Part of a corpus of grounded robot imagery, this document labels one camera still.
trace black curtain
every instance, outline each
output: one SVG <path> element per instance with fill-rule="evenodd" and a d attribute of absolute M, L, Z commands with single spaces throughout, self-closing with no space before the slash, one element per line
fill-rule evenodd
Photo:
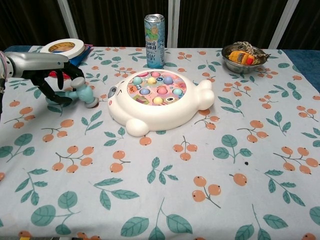
<path fill-rule="evenodd" d="M 78 36 L 86 44 L 144 47 L 144 19 L 148 14 L 162 14 L 168 32 L 168 0 L 68 0 L 68 3 Z"/>
<path fill-rule="evenodd" d="M 181 0 L 178 47 L 223 48 L 247 41 L 268 48 L 287 0 Z"/>
<path fill-rule="evenodd" d="M 319 0 L 299 1 L 278 48 L 320 50 Z"/>
<path fill-rule="evenodd" d="M 57 0 L 0 0 L 0 50 L 68 38 Z"/>

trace tablecloth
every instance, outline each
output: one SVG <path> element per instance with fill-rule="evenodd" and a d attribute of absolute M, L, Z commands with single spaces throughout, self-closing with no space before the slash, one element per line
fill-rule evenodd
<path fill-rule="evenodd" d="M 9 79 L 0 235 L 319 238 L 320 94 L 283 51 L 265 51 L 268 61 L 243 75 L 226 68 L 220 48 L 166 49 L 164 68 L 195 85 L 209 79 L 215 101 L 144 137 L 128 135 L 107 107 L 112 86 L 147 69 L 144 48 L 94 47 L 80 68 L 99 97 L 95 108 L 48 105 L 31 81 Z"/>

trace drink can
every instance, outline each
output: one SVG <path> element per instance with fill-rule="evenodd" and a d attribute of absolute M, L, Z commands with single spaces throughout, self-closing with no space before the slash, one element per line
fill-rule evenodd
<path fill-rule="evenodd" d="M 165 65 L 165 17 L 161 14 L 145 16 L 144 33 L 148 68 L 162 69 Z"/>

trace yellow toy in bowl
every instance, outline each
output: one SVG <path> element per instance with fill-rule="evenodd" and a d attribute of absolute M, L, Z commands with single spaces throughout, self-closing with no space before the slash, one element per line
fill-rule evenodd
<path fill-rule="evenodd" d="M 255 57 L 245 51 L 232 51 L 228 58 L 234 63 L 244 65 L 251 65 L 255 61 Z"/>

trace toy eye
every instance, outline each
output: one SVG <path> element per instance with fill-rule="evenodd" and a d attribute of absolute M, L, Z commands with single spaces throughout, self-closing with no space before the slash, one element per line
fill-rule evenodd
<path fill-rule="evenodd" d="M 108 99 L 111 98 L 113 95 L 115 95 L 116 91 L 117 91 L 117 87 L 113 86 L 108 93 Z"/>
<path fill-rule="evenodd" d="M 175 98 L 172 97 L 172 96 L 170 96 L 170 97 L 167 97 L 165 100 L 166 100 L 167 102 L 172 102 L 172 101 L 175 100 Z"/>

